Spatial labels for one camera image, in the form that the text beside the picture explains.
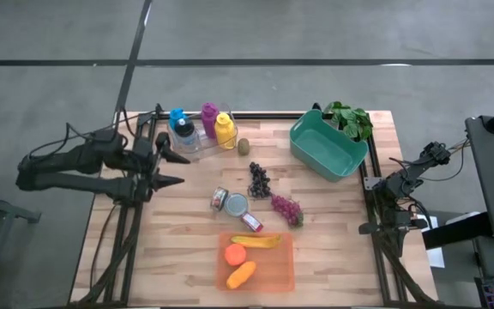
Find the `green plant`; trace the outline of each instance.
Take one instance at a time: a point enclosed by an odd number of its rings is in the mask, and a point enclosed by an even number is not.
[[[339,129],[352,139],[359,138],[364,141],[373,133],[373,124],[369,115],[361,108],[352,109],[339,101],[331,102],[325,107],[324,113],[333,113],[331,122],[337,124]]]

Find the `concrete floor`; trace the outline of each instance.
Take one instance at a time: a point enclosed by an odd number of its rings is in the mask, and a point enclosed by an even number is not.
[[[2,0],[0,59],[126,59],[142,4]],[[494,58],[494,0],[155,0],[139,58]],[[18,191],[16,165],[61,138],[65,122],[82,131],[109,124],[124,71],[0,67],[0,197],[43,212],[38,225],[14,226],[0,263],[0,308],[66,302],[93,195]],[[214,101],[303,110],[331,100],[391,110],[403,155],[413,159],[429,141],[461,140],[465,118],[494,113],[494,66],[136,68],[127,108]],[[458,177],[414,196],[430,211],[485,208],[469,151]],[[463,246],[446,247],[447,271],[434,275],[441,300],[475,306],[475,267],[455,267],[468,258]]]

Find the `purple grapes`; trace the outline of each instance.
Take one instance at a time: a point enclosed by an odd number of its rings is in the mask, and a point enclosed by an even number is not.
[[[273,194],[272,206],[287,220],[289,227],[302,227],[304,214],[298,203]]]

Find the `magenta bottle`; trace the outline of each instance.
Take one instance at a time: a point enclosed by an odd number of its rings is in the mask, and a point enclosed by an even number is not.
[[[202,122],[205,134],[208,138],[215,139],[214,122],[219,115],[219,108],[213,103],[205,103],[202,106]]]

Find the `yellow bottle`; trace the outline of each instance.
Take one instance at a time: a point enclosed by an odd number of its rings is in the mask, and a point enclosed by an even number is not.
[[[214,132],[216,133],[217,143],[224,149],[236,147],[236,129],[230,116],[221,112],[214,122]]]

